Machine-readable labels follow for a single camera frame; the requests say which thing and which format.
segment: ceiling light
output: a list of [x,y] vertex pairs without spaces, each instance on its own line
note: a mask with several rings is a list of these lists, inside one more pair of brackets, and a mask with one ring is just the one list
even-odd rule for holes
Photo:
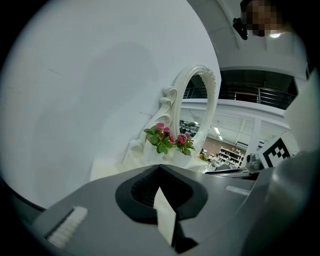
[[220,134],[220,131],[219,131],[219,129],[218,129],[217,127],[214,127],[214,129],[215,129],[215,132],[216,132],[217,134]]
[[280,37],[281,33],[274,33],[274,34],[270,34],[270,37],[272,38],[278,38]]

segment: ceiling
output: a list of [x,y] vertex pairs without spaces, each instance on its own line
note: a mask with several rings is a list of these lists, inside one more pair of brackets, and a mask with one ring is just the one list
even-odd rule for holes
[[250,35],[242,40],[233,29],[241,0],[187,0],[202,21],[221,70],[263,70],[306,79],[307,54],[293,33],[278,38]]
[[[204,117],[204,110],[182,108],[180,119],[188,122],[197,121],[202,123]],[[254,120],[244,117],[226,116],[215,114],[211,124],[211,131],[209,134],[219,139],[222,136],[226,143],[236,144],[237,142],[249,144],[251,133],[253,131]],[[214,127],[217,127],[220,134],[217,134]],[[259,139],[265,142],[271,141],[284,132],[288,131],[286,128],[276,124],[262,121]]]

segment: mirror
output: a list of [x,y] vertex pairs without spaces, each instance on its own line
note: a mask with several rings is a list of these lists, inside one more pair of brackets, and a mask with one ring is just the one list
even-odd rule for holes
[[188,82],[181,104],[179,131],[180,134],[196,136],[203,123],[204,113],[207,109],[208,93],[201,76],[196,74]]

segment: green leaf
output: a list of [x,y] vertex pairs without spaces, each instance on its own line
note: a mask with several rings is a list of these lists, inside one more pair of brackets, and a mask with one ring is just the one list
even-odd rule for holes
[[174,145],[172,145],[172,143],[170,141],[165,142],[164,145],[168,148],[168,149],[172,149],[174,147]]
[[149,138],[151,137],[152,135],[150,135],[149,133],[147,133],[146,135],[145,135],[145,140],[149,140]]
[[151,129],[144,129],[143,131],[147,134],[154,135],[154,131]]
[[163,142],[163,143],[167,143],[167,142],[169,142],[169,140],[170,140],[170,138],[167,136],[167,137],[165,137],[165,138],[162,140],[162,142]]
[[160,139],[157,136],[152,136],[149,138],[149,141],[152,145],[157,146],[160,142]]
[[167,149],[167,147],[165,146],[165,144],[163,144],[163,143],[161,143],[161,144],[159,145],[159,151],[160,151],[160,152],[163,152],[163,153],[165,153],[165,154],[168,154],[168,149]]
[[182,153],[184,153],[187,156],[191,155],[191,151],[189,149],[187,149],[187,148],[184,148]]

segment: white curved wall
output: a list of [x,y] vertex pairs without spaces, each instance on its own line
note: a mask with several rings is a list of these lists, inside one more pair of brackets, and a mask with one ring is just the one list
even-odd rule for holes
[[52,1],[24,29],[1,76],[5,182],[49,207],[122,160],[183,68],[220,71],[185,0]]
[[242,40],[233,29],[241,0],[187,0],[205,26],[217,54],[220,70],[263,70],[306,80],[307,54],[293,33],[278,38],[249,33]]

